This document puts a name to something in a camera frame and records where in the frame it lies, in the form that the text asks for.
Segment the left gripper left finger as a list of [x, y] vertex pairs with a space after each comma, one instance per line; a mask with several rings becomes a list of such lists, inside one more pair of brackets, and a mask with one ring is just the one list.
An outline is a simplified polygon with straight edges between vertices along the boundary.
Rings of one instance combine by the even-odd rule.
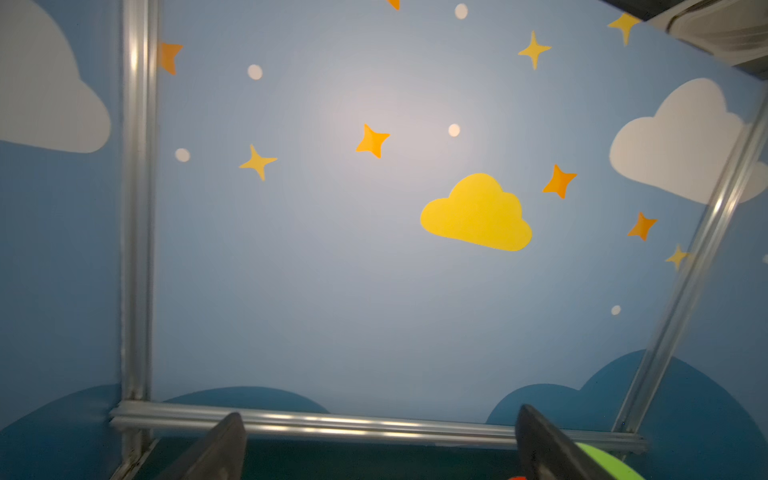
[[247, 433], [239, 413], [222, 419], [157, 478], [160, 480], [240, 480]]

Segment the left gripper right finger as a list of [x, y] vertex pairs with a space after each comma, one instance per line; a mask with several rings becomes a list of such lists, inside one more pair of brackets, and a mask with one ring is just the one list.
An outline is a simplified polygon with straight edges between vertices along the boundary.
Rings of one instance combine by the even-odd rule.
[[515, 436], [523, 475], [528, 480], [614, 479], [532, 405], [521, 406]]

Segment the back green wine glass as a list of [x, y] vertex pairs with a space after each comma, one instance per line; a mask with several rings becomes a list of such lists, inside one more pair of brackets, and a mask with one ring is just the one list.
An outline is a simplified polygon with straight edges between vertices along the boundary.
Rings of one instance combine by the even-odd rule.
[[591, 445], [577, 443], [577, 446], [584, 451], [592, 460], [600, 465], [604, 470], [613, 476], [617, 480], [644, 480], [630, 466], [619, 460], [615, 456], [593, 447]]

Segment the aluminium frame back bar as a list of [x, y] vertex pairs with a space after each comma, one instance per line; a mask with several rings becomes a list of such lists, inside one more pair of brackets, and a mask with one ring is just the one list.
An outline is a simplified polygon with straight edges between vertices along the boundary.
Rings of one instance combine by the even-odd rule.
[[[203, 431], [213, 427], [233, 408], [126, 400], [111, 413], [120, 429]], [[240, 409], [249, 434], [310, 439], [399, 442], [512, 449], [517, 446], [510, 426], [460, 422], [417, 421]]]

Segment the aluminium frame right post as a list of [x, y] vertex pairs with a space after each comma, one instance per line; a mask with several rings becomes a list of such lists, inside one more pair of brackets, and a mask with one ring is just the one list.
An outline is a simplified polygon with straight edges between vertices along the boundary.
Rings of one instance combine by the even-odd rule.
[[721, 171], [690, 246], [665, 313], [651, 338], [611, 431], [636, 434], [654, 400], [671, 359], [693, 316], [708, 271], [751, 179], [767, 139], [767, 83], [751, 120], [742, 127]]

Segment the aluminium frame post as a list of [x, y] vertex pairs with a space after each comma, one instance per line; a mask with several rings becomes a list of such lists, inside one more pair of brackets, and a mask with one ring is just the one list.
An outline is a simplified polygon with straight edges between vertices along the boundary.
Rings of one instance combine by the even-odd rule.
[[159, 3], [123, 1], [121, 405], [151, 396]]
[[742, 127], [721, 171], [690, 246], [665, 313], [651, 338], [611, 431], [636, 434], [654, 400], [671, 359], [693, 316], [708, 271], [751, 179], [767, 139], [767, 83], [751, 120]]

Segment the aluminium frame left post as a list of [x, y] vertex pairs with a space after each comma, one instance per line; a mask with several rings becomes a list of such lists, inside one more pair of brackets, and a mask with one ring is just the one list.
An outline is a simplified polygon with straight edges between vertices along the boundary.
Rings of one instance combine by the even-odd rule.
[[151, 396], [159, 3], [123, 1], [121, 405]]

